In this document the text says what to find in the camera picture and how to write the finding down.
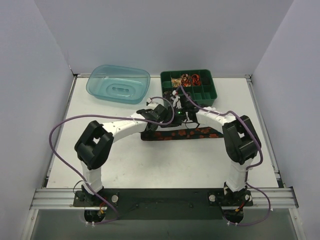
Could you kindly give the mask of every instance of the purple cable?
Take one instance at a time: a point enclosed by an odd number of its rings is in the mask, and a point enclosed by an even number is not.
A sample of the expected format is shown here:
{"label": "purple cable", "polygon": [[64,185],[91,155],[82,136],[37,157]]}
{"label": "purple cable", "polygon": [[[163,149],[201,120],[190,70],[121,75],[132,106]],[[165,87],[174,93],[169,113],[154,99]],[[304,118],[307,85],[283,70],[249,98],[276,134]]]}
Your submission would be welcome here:
{"label": "purple cable", "polygon": [[[190,103],[192,103],[196,108],[200,109],[200,110],[203,110],[205,112],[209,112],[207,109],[203,108],[203,107],[200,107],[199,105],[197,105],[189,96],[188,94],[186,93],[186,91],[184,90],[183,86],[180,85],[175,91],[178,92],[178,90],[181,89],[181,91],[183,92],[183,94],[185,95],[185,97],[190,101]],[[257,221],[254,221],[254,222],[251,222],[251,223],[239,223],[239,224],[235,224],[234,222],[230,222],[232,225],[237,225],[237,226],[240,226],[240,227],[246,227],[246,226],[252,226],[252,225],[255,225],[255,224],[258,224],[258,223],[261,223],[262,221],[266,220],[269,215],[270,215],[270,212],[271,212],[271,202],[270,202],[270,199],[269,197],[260,189],[256,188],[256,187],[253,187],[251,186],[247,181],[248,181],[248,170],[250,168],[254,168],[254,167],[257,167],[259,165],[261,165],[264,161],[264,157],[263,157],[263,154],[262,154],[262,150],[261,150],[261,147],[257,141],[257,139],[255,138],[255,136],[253,135],[253,133],[250,131],[250,129],[248,128],[248,126],[246,125],[246,123],[234,112],[234,111],[227,111],[226,113],[219,113],[219,112],[216,112],[216,111],[210,111],[210,113],[213,113],[213,114],[216,114],[216,115],[220,115],[220,116],[226,116],[228,114],[232,114],[233,116],[235,116],[235,118],[241,123],[241,125],[244,127],[244,129],[247,131],[247,133],[249,134],[250,138],[253,140],[258,152],[259,152],[259,155],[260,155],[260,161],[256,164],[252,164],[250,166],[248,166],[246,168],[246,173],[245,173],[245,184],[254,189],[254,190],[257,190],[258,192],[262,193],[266,200],[268,201],[268,212],[266,213],[266,215],[264,216],[264,218],[260,219],[260,220],[257,220]]]}
{"label": "purple cable", "polygon": [[102,196],[100,196],[98,193],[96,193],[92,187],[87,184],[87,180],[86,178],[77,170],[75,169],[72,165],[70,165],[66,160],[64,160],[58,153],[57,151],[55,150],[55,147],[52,143],[52,135],[53,133],[55,132],[55,130],[61,126],[62,124],[66,123],[66,122],[69,122],[71,120],[74,120],[74,119],[80,119],[80,118],[88,118],[88,117],[93,117],[93,118],[103,118],[103,119],[116,119],[116,120],[129,120],[129,121],[142,121],[142,122],[147,122],[147,123],[151,123],[151,124],[156,124],[156,125],[160,125],[160,126],[165,126],[165,125],[169,125],[175,118],[175,109],[174,107],[172,106],[172,104],[167,100],[165,99],[164,97],[161,97],[161,96],[155,96],[155,97],[151,97],[150,98],[151,100],[152,99],[162,99],[164,101],[167,101],[172,109],[172,117],[171,117],[171,120],[168,121],[168,122],[165,122],[165,123],[160,123],[160,122],[156,122],[156,121],[151,121],[151,120],[147,120],[147,119],[142,119],[142,118],[132,118],[132,117],[120,117],[120,116],[105,116],[105,115],[97,115],[97,114],[85,114],[85,115],[78,115],[78,116],[73,116],[73,117],[70,117],[70,118],[67,118],[65,120],[63,120],[62,122],[60,122],[59,124],[57,124],[56,126],[54,126],[49,134],[49,145],[50,145],[50,148],[52,150],[52,152],[54,153],[54,155],[57,156],[58,159],[60,159],[65,165],[67,165],[69,168],[71,168],[76,174],[78,174],[80,176],[80,178],[82,178],[82,180],[84,181],[84,183],[86,184],[86,186],[88,187],[88,189],[90,189],[91,192],[93,192],[94,195],[96,195],[99,199],[101,199],[104,203],[106,203],[117,215],[116,218],[114,219],[107,219],[107,220],[103,220],[101,222],[96,222],[95,224],[105,224],[105,223],[110,223],[110,222],[113,222],[115,220],[117,220],[119,218],[119,213],[117,211],[117,209],[112,206],[112,204],[110,202],[108,202],[107,200],[105,200]]}

